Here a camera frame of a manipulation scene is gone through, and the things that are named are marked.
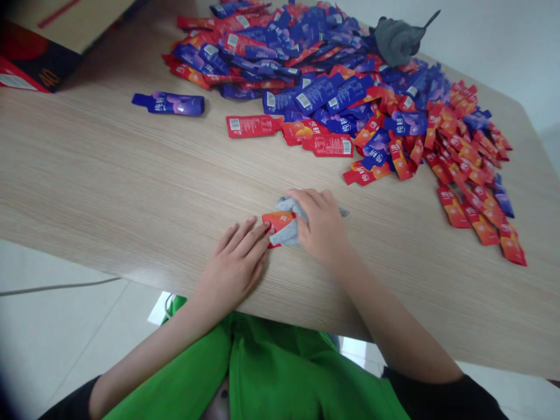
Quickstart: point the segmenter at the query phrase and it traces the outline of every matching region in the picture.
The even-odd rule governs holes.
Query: right hand
[[[338,203],[330,190],[289,190],[287,194],[302,206],[309,223],[298,218],[299,241],[313,257],[335,269],[348,261],[350,245]]]

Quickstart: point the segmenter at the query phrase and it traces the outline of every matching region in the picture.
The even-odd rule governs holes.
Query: white tile floor
[[[0,240],[0,290],[108,278]],[[0,368],[23,419],[33,419],[103,373],[156,329],[146,321],[161,294],[116,281],[100,286],[0,297]],[[341,351],[380,376],[377,346],[344,338]],[[557,419],[560,390],[541,378],[460,363],[510,420]]]

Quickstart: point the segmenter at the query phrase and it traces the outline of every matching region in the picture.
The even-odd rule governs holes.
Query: wooden table
[[[159,54],[181,38],[181,12],[208,15],[206,5],[155,0],[61,92],[0,89],[3,238],[188,296],[229,225],[272,211],[287,188],[332,188],[360,254],[455,359],[560,379],[560,183],[519,103],[477,84],[515,148],[502,174],[528,268],[449,225],[427,166],[406,182],[347,186],[352,159],[318,159],[280,133],[229,139],[225,117],[261,114],[261,101],[222,99],[169,73]],[[154,90],[204,95],[206,113],[131,105]],[[270,253],[240,310],[369,338],[341,287],[299,247]]]

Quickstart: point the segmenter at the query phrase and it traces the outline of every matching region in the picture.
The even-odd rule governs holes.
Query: black sleeve
[[[89,397],[99,376],[79,387],[72,394],[51,407],[39,420],[89,420]]]
[[[427,384],[385,367],[383,377],[411,420],[508,419],[494,397],[467,375],[449,384]]]

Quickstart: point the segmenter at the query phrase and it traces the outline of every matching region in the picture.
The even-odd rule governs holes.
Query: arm
[[[390,368],[425,383],[448,383],[463,372],[398,299],[369,271],[350,245],[331,191],[291,190],[309,223],[299,219],[305,249],[329,267],[364,320]]]
[[[102,375],[89,400],[92,419],[103,418],[127,395],[213,329],[254,289],[274,233],[269,223],[251,231],[255,217],[230,227],[218,243],[194,294],[168,322]]]

